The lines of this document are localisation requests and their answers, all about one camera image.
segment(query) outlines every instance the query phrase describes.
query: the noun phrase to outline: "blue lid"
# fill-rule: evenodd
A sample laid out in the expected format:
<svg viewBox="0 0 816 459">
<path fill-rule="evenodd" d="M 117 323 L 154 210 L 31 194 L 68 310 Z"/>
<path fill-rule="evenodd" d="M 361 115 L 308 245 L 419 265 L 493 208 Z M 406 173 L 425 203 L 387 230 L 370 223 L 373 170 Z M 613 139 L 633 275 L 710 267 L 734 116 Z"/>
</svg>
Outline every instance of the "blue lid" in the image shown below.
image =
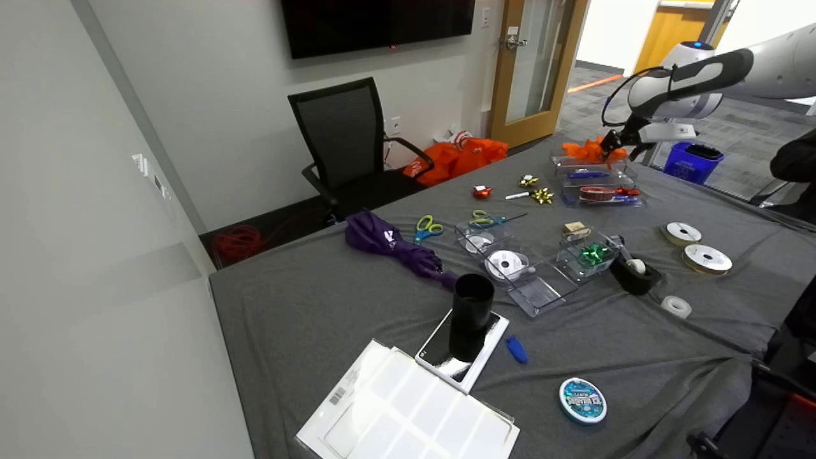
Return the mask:
<svg viewBox="0 0 816 459">
<path fill-rule="evenodd" d="M 569 377 L 559 386 L 560 408 L 580 423 L 599 423 L 608 417 L 608 397 L 590 380 Z"/>
</svg>

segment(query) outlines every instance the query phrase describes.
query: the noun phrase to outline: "floor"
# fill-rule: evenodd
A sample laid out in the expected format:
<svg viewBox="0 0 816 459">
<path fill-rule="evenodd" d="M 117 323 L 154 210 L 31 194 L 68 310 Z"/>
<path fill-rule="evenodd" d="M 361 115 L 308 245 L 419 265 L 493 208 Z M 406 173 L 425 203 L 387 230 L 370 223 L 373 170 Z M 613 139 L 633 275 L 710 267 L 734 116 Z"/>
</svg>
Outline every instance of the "floor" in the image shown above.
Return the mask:
<svg viewBox="0 0 816 459">
<path fill-rule="evenodd" d="M 620 82 L 623 70 L 580 60 L 569 78 L 569 94 L 564 96 L 557 131 L 569 139 L 604 134 L 609 128 L 602 124 L 599 115 Z M 627 92 L 623 88 L 609 101 L 608 120 L 615 122 L 627 116 L 625 96 Z M 800 105 L 724 98 L 713 115 L 697 122 L 699 143 L 724 152 L 724 159 L 713 167 L 706 186 L 740 198 L 754 195 L 772 181 L 768 170 L 772 152 L 782 143 L 816 124 L 804 112 L 805 107 Z M 653 165 L 662 167 L 669 151 L 669 143 L 659 144 L 653 152 Z M 327 205 L 319 198 L 305 198 L 286 208 L 201 235 L 201 242 L 215 265 L 228 267 L 248 254 L 286 245 L 322 226 L 327 226 Z"/>
</svg>

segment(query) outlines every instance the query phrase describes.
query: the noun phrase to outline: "orange object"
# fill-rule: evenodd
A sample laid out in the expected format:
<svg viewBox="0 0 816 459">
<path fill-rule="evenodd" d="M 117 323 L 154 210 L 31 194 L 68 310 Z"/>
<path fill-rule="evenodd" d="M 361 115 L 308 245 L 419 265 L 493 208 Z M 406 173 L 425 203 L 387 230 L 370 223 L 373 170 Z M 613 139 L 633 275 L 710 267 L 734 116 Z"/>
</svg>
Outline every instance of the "orange object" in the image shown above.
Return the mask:
<svg viewBox="0 0 816 459">
<path fill-rule="evenodd" d="M 478 170 L 486 162 L 508 157 L 508 143 L 490 138 L 463 138 L 458 143 L 434 143 L 425 156 L 434 157 L 434 167 L 419 176 L 419 182 L 434 186 L 455 176 Z M 424 159 L 414 159 L 402 167 L 406 176 L 424 170 Z"/>
<path fill-rule="evenodd" d="M 586 143 L 560 143 L 560 151 L 580 159 L 580 162 L 615 162 L 627 157 L 627 148 L 615 148 L 608 157 L 604 157 L 604 148 L 602 148 L 604 138 L 592 138 Z"/>
</svg>

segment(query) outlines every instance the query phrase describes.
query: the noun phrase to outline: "table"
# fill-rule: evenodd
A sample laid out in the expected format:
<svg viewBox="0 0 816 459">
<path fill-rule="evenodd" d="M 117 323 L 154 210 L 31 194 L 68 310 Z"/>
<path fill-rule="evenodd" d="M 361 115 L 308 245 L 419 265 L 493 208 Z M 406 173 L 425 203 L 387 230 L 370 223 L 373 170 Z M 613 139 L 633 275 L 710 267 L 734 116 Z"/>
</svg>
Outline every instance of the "table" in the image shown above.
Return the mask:
<svg viewBox="0 0 816 459">
<path fill-rule="evenodd" d="M 659 267 L 661 290 L 634 298 L 604 273 L 569 295 L 560 307 L 529 319 L 508 293 L 495 310 L 509 319 L 531 355 L 518 363 L 502 346 L 486 361 L 472 394 L 520 425 L 513 457 L 690 457 L 687 432 L 717 432 L 748 399 L 749 361 L 816 273 L 816 236 L 781 226 L 661 170 L 633 165 L 645 205 L 576 208 L 506 200 L 523 173 L 546 176 L 559 139 L 502 162 L 425 188 L 378 208 L 410 236 L 420 213 L 447 223 L 467 222 L 474 205 L 529 217 L 506 230 L 541 260 L 557 251 L 560 223 L 625 235 L 627 246 Z M 493 188 L 474 200 L 472 186 Z M 734 260 L 730 275 L 697 273 L 659 230 L 688 222 L 704 242 Z M 439 282 L 416 278 L 392 256 L 345 245 L 345 223 L 262 251 L 212 275 L 225 341 L 257 457 L 308 457 L 295 430 L 354 361 L 370 338 L 414 355 L 452 306 Z M 447 270 L 480 265 L 447 231 L 425 242 Z M 662 293 L 684 295 L 694 312 L 678 321 L 661 310 Z M 609 399 L 599 425 L 560 413 L 557 386 L 586 377 Z"/>
</svg>

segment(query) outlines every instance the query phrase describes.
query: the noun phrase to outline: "purple cable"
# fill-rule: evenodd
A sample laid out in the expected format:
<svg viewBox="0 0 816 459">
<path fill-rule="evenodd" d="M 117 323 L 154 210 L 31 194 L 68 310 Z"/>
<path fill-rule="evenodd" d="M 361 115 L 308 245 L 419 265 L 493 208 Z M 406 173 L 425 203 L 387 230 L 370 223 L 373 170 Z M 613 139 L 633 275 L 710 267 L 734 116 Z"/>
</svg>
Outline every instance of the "purple cable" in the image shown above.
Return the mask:
<svg viewBox="0 0 816 459">
<path fill-rule="evenodd" d="M 347 245 L 361 251 L 395 256 L 416 275 L 434 278 L 444 287 L 455 290 L 457 275 L 441 270 L 441 260 L 434 250 L 406 242 L 400 230 L 390 226 L 373 210 L 360 210 L 347 218 Z"/>
</svg>

